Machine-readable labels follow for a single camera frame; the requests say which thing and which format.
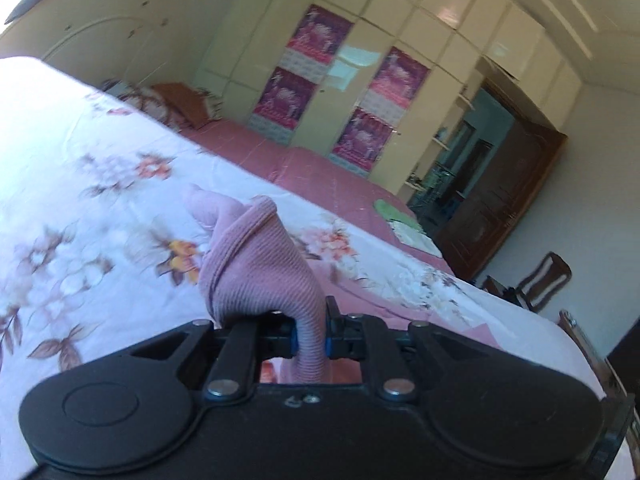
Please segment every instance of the mattress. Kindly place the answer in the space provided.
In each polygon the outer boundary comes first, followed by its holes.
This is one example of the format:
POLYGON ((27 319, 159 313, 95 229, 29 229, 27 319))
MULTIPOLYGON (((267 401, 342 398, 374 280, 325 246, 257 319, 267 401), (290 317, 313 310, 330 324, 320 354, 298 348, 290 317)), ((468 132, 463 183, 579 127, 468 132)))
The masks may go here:
POLYGON ((181 131, 188 139, 327 209, 381 240, 438 270, 452 274, 446 261, 402 244, 373 203, 382 199, 409 216, 414 213, 397 196, 336 166, 306 148, 286 148, 232 121, 211 123, 199 130, 181 131))
MULTIPOLYGON (((30 388, 207 317, 196 284, 208 238, 181 199, 191 183, 242 202, 272 198, 301 254, 331 262, 397 305, 371 311, 389 326, 437 314, 459 333, 489 330, 504 350, 604 395, 580 350, 548 320, 416 260, 38 60, 0 60, 0 78, 2 480, 18 480, 34 466, 17 421, 30 388)), ((608 478, 632 475, 625 444, 608 478)))

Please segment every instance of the headboard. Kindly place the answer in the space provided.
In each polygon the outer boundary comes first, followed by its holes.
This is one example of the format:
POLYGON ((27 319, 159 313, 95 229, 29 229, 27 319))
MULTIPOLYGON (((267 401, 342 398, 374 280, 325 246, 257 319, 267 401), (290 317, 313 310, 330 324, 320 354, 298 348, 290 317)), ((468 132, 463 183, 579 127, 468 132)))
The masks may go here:
POLYGON ((33 56, 92 85, 180 80, 181 0, 42 0, 0 35, 0 57, 33 56))

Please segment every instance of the orange pillow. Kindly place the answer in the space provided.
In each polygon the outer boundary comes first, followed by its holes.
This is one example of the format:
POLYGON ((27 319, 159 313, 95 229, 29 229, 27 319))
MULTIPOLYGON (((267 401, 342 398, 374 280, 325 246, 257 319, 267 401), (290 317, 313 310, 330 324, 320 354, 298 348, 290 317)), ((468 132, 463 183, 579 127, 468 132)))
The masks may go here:
POLYGON ((176 107, 194 128, 201 128, 212 121, 202 96, 184 83, 160 83, 151 88, 176 107))

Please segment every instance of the wooden door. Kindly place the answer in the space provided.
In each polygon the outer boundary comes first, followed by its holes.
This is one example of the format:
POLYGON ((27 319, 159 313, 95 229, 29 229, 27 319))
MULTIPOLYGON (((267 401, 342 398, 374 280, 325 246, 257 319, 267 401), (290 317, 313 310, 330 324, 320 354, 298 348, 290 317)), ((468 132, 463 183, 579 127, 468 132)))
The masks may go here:
POLYGON ((471 280, 500 248, 540 190, 566 135, 516 120, 436 243, 456 276, 471 280))

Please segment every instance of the poster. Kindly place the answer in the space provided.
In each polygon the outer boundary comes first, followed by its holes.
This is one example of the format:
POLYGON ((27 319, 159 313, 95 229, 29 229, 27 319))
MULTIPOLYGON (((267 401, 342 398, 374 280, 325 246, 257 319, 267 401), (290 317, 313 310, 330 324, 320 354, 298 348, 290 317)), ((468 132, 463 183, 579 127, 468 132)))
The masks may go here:
POLYGON ((355 173, 367 174, 372 170, 392 132, 393 128, 389 124, 362 108, 356 108, 330 158, 355 173), (346 161, 353 168, 336 161, 335 157, 346 161))
POLYGON ((360 107, 385 123, 398 126, 428 74, 427 67, 393 47, 371 81, 360 107))
POLYGON ((288 144, 315 89, 312 82, 276 67, 248 126, 276 142, 288 144))
POLYGON ((349 20, 311 5, 287 43, 278 65, 319 83, 352 26, 349 20))

